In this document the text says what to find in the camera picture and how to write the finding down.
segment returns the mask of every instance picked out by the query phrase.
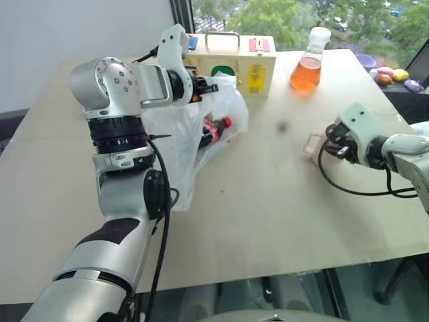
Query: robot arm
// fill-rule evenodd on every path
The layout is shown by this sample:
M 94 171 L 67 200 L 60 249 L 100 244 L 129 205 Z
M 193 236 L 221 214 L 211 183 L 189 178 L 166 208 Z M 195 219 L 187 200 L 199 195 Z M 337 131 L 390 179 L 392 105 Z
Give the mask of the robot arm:
M 161 36 L 159 65 L 104 57 L 72 71 L 72 93 L 84 106 L 97 149 L 106 223 L 76 245 L 22 321 L 128 321 L 150 236 L 162 217 L 168 226 L 171 203 L 165 171 L 152 168 L 155 137 L 146 134 L 141 109 L 185 105 L 217 91 L 183 65 L 187 51 L 188 36 L 175 25 Z
M 383 136 L 375 116 L 357 103 L 339 115 L 326 136 L 328 153 L 370 168 L 388 167 L 408 179 L 429 213 L 429 138 Z

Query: red bottle cap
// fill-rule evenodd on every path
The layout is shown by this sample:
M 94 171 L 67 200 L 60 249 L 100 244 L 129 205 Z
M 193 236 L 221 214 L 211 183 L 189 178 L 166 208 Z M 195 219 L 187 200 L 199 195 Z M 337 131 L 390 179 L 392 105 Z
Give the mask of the red bottle cap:
M 225 125 L 226 128 L 231 127 L 233 122 L 231 121 L 231 119 L 229 117 L 224 117 L 222 119 L 223 125 Z

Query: bottle label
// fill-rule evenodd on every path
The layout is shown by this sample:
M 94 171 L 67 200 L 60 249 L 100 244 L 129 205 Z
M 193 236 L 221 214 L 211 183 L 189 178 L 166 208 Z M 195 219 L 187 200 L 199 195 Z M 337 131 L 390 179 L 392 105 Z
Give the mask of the bottle label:
M 212 143 L 219 140 L 219 133 L 217 131 L 216 125 L 207 117 L 204 118 L 204 126 L 212 135 Z

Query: white plastic bag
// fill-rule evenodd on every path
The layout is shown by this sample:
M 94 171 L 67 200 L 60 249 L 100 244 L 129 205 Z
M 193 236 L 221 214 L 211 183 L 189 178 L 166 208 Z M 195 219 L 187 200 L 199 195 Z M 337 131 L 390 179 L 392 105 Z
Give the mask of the white plastic bag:
M 148 134 L 171 134 L 154 143 L 166 163 L 170 186 L 180 191 L 174 211 L 187 211 L 194 194 L 196 173 L 238 133 L 247 131 L 249 112 L 243 97 L 236 89 L 234 76 L 207 77 L 207 83 L 217 84 L 219 91 L 202 96 L 199 103 L 185 106 L 158 107 L 143 111 L 143 123 Z M 204 117 L 212 119 L 228 116 L 233 125 L 224 130 L 219 141 L 198 151 Z

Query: yellow label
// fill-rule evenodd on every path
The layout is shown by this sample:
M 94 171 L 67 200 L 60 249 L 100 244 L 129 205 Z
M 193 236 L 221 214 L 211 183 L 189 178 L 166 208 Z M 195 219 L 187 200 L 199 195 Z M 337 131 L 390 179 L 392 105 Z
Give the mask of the yellow label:
M 258 94 L 263 90 L 265 68 L 261 65 L 252 65 L 247 71 L 247 90 L 249 94 Z

